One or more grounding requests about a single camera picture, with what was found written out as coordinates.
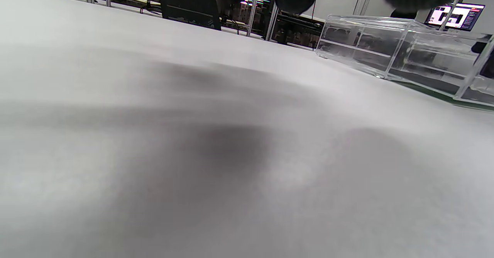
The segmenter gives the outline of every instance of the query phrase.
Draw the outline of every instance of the cable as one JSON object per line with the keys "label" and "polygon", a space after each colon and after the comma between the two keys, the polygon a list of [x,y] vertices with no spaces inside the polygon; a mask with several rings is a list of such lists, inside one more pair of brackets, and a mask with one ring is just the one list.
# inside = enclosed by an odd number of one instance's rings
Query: cable
{"label": "cable", "polygon": [[236,21],[234,21],[233,19],[232,19],[232,22],[235,24],[235,26],[237,26],[237,35],[240,35],[239,25],[238,25],[238,24],[237,24],[237,22],[236,22]]}
{"label": "cable", "polygon": [[[314,7],[312,8],[312,17],[310,19],[314,20],[314,10],[316,10],[316,1],[314,1]],[[314,35],[310,35],[310,43],[312,44],[312,37],[314,37]]]}

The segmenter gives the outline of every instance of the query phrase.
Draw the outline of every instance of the desk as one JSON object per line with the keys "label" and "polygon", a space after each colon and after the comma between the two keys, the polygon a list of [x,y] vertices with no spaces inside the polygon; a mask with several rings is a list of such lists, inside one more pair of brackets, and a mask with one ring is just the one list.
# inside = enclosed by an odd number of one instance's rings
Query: desk
{"label": "desk", "polygon": [[0,1],[1,257],[494,256],[492,113],[312,51]]}

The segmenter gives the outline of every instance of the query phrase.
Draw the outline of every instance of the computer monitor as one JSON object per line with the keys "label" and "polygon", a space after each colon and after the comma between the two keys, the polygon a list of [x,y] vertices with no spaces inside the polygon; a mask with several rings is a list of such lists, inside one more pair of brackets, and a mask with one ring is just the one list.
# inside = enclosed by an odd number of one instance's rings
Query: computer monitor
{"label": "computer monitor", "polygon": [[[450,19],[446,23],[446,27],[471,31],[484,8],[485,5],[458,3],[453,10]],[[437,6],[430,11],[425,20],[425,24],[441,26],[450,10],[451,6]]]}

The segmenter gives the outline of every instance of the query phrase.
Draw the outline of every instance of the transparent plastic container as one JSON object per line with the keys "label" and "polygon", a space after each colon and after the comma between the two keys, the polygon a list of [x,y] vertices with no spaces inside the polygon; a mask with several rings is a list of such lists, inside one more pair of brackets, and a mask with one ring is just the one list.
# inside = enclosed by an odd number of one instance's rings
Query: transparent plastic container
{"label": "transparent plastic container", "polygon": [[[316,53],[453,100],[494,106],[492,35],[443,32],[413,19],[330,15]],[[492,65],[492,72],[486,73]]]}

